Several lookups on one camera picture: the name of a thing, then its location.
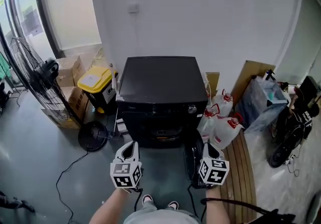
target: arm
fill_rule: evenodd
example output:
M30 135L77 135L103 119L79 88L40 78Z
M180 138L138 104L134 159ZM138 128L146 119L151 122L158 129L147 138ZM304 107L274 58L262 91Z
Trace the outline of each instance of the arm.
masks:
M298 99L298 96L297 95L295 95L293 98L292 98L292 100L291 100L291 103L290 103L290 105L289 105L289 113L292 115L292 108L294 108L293 106L294 106L294 103L295 103L295 101Z
M220 187L216 186L206 191L206 197L221 198ZM229 217L222 202L207 202L206 223L207 224L230 224Z
M89 224L118 224L128 193L117 188L109 199L95 212Z

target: black cable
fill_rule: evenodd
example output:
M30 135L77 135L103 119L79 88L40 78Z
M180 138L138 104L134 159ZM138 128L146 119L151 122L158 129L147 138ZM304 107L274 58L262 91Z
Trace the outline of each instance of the black cable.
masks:
M135 202L135 206L134 206L134 211L136 211L137 210L137 204L138 204L138 201L139 201L139 199L140 199L140 197L141 197L141 194L142 194L142 188L135 188L135 189L133 189L135 192L139 192L139 195L138 195L138 197L137 197L137 199L136 199L136 202Z
M72 164L70 164L67 169L65 169L63 172L61 172L61 174L60 174L60 176L59 176L59 178L58 178L58 180L57 180L57 182L56 182L56 189L57 189L58 194L59 194L59 200L60 200L60 201L62 202L62 204L65 205L65 206L70 210L70 212L71 212L71 216L70 216L70 218L69 218L69 220L68 220L68 224L70 224L70 223L77 223L77 224L79 224L79 222L76 222L76 221L73 221L73 220L72 220L72 217L74 216L74 212L72 211L72 209L71 209L67 204L65 204L65 203L62 201L61 195L60 195L60 192L59 192L59 189L58 189L58 182L59 182L62 174L64 174L65 172L67 172L74 163L80 161L81 159L83 159L83 158L84 158L85 156L87 156L87 155L88 155L88 151L87 151L87 153L86 153L85 155L81 156L81 157L78 158L76 161L74 161Z
M194 215L198 218L198 215L196 213L196 209L195 209L195 205L194 205L194 200L193 200L193 196L192 193L190 191L190 188L192 187L192 184L190 184L190 186L187 188L188 193L190 194L191 197L191 201L192 201L192 206L193 206L193 210L194 210Z
M202 213L202 217L201 217L201 222L203 222L203 218L204 218L204 215L206 213L206 209L207 209L207 205L205 205L205 207L204 207L204 210L203 210L203 213Z
M301 147L302 145L300 145L300 148L299 148L299 155L296 156L295 154L293 154L293 171L290 171L290 167L289 167L289 164L287 165L287 169L289 170L289 173L291 174L294 174L295 177L298 177L300 175L300 170L299 169L295 169L295 162L294 162L294 159L295 158L299 158L300 157L300 154L301 154Z
M260 207L257 207L257 206L254 206L250 203L247 203L247 202L242 202L242 201L236 201L236 200L229 200L229 199L218 199L218 198L203 198L201 200L201 204L203 205L206 205L206 203L208 201L221 201L221 202L227 202L227 203L232 203L232 204L236 204L236 205L240 205L240 206L244 206L244 207L247 207L247 208L250 208L260 214L268 214L270 213L268 210L264 210Z

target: white container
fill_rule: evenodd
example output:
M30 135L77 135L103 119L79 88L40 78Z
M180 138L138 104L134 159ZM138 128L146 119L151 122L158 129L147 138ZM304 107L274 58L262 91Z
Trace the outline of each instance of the white container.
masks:
M205 109L202 119L197 127L197 130L200 133L204 143L213 138L217 114L219 112L220 110L217 104Z
M236 117L217 117L215 121L215 129L213 136L210 138L210 142L216 145L219 149L224 149L233 141L234 138L236 138L241 128L243 128L243 126L239 123L239 120Z
M217 94L213 97L212 104L215 105L216 103L220 109L219 116L227 117L233 107L233 97L223 89L222 94Z

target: yellow lid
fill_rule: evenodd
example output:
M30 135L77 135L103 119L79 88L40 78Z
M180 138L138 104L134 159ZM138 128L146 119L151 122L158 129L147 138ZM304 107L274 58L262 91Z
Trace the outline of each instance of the yellow lid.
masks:
M77 82L82 90L99 93L112 79L111 71L104 67L92 66Z

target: white wall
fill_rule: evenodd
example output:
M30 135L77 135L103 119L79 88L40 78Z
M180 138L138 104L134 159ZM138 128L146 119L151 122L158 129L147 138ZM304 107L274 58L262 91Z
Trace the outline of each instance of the white wall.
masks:
M61 49L100 44L92 0L47 0Z
M313 65L308 73L309 76L312 76L317 84L321 85L321 50L318 52Z
M317 0L302 0L291 43L275 78L299 84L307 75L321 47L321 6Z
M231 90L245 60L274 64L298 0L93 0L107 60L122 71L129 56L195 56ZM138 2L135 17L127 4Z

